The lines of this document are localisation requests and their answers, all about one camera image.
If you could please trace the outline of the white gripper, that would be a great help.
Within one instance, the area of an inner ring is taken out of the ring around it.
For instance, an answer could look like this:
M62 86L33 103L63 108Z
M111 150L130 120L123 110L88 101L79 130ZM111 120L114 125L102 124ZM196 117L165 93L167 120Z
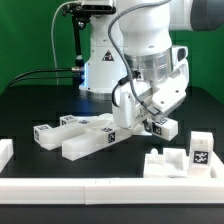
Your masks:
M120 79L112 92L112 114L116 125L133 129L143 123L146 132L179 107L189 82L188 48L172 46L149 57L129 57L132 69Z

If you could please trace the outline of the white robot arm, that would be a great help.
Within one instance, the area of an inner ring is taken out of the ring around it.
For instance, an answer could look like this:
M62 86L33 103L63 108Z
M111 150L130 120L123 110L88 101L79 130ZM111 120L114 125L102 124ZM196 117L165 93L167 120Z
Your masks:
M185 46L174 46L174 30L213 31L224 24L224 0L81 0L93 17L91 56L80 90L111 99L114 122L147 131L186 96L189 70Z

